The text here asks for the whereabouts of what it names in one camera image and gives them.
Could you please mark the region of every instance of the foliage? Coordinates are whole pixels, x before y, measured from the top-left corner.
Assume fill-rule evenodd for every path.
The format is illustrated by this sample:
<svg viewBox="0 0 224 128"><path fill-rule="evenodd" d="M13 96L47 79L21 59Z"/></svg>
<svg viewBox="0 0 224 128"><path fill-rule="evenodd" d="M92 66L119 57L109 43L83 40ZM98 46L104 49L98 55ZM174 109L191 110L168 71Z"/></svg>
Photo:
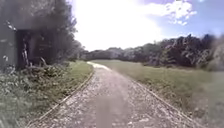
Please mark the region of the foliage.
<svg viewBox="0 0 224 128"><path fill-rule="evenodd" d="M43 58L53 64L76 59L81 43L75 40L76 19L66 0L0 0L0 59L7 65L25 68ZM26 50L27 58L22 56Z"/></svg>
<svg viewBox="0 0 224 128"><path fill-rule="evenodd" d="M222 38L217 39L209 34L204 35L202 38L188 35L187 37L164 39L155 44L148 43L136 48L95 50L86 52L85 55L87 60L119 59L141 62L144 66L223 70L221 65L224 66L224 59L222 59L222 52L220 52L222 51L220 50L222 42Z"/></svg>
<svg viewBox="0 0 224 128"><path fill-rule="evenodd" d="M74 91L91 71L90 65L76 62L68 67L31 67L11 75L0 74L1 125L24 127Z"/></svg>

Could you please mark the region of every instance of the treeline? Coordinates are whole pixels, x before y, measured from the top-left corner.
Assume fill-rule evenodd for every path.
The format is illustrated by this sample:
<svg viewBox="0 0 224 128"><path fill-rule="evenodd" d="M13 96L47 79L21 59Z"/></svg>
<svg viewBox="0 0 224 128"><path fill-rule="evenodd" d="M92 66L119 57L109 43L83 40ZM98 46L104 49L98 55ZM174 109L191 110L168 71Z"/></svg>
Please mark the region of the treeline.
<svg viewBox="0 0 224 128"><path fill-rule="evenodd" d="M188 35L164 39L154 44L148 43L136 48L109 48L83 52L82 58L119 59L141 62L148 66L179 66L207 70L224 69L224 38L206 34L202 38Z"/></svg>
<svg viewBox="0 0 224 128"><path fill-rule="evenodd" d="M75 25L66 0L0 1L0 68L75 60Z"/></svg>

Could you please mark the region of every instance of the dirt path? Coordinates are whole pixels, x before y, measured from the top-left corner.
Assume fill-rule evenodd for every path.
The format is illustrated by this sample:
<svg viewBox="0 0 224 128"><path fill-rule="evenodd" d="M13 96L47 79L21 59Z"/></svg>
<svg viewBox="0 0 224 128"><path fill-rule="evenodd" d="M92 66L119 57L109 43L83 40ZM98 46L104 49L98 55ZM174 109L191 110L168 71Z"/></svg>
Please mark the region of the dirt path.
<svg viewBox="0 0 224 128"><path fill-rule="evenodd" d="M88 86L32 128L199 128L141 85L101 65Z"/></svg>

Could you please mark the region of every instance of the green grass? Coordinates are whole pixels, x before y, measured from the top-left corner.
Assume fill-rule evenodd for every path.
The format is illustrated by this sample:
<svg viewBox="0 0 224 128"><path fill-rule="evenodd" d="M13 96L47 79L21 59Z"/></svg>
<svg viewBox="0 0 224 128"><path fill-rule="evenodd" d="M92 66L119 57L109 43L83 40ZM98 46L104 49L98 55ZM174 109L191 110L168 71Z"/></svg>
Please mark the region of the green grass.
<svg viewBox="0 0 224 128"><path fill-rule="evenodd" d="M140 63L117 60L95 60L93 62L108 66L149 85L151 90L188 114L196 113L198 99L195 97L207 96L206 88L210 87L208 83L212 81L212 73L201 70L154 68L142 66Z"/></svg>
<svg viewBox="0 0 224 128"><path fill-rule="evenodd" d="M4 127L26 125L75 91L91 72L92 66L77 61L68 67L33 67L0 74L0 121Z"/></svg>

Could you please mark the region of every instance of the grass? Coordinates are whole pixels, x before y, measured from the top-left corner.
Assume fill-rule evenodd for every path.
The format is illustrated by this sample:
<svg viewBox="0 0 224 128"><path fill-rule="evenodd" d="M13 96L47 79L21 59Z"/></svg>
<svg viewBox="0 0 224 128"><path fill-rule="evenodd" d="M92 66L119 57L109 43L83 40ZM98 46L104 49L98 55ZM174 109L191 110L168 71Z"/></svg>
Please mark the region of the grass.
<svg viewBox="0 0 224 128"><path fill-rule="evenodd" d="M90 65L77 61L68 67L34 67L0 74L0 127L24 127L75 91L91 72Z"/></svg>
<svg viewBox="0 0 224 128"><path fill-rule="evenodd" d="M205 113L204 108L198 109L198 100L204 99L209 93L207 89L211 87L210 83L213 80L211 72L153 68L142 66L140 63L118 60L95 60L93 62L108 66L148 85L151 90L188 115L194 114L194 116L201 117Z"/></svg>
<svg viewBox="0 0 224 128"><path fill-rule="evenodd" d="M147 85L208 127L224 127L224 72L154 68L118 60L95 60Z"/></svg>

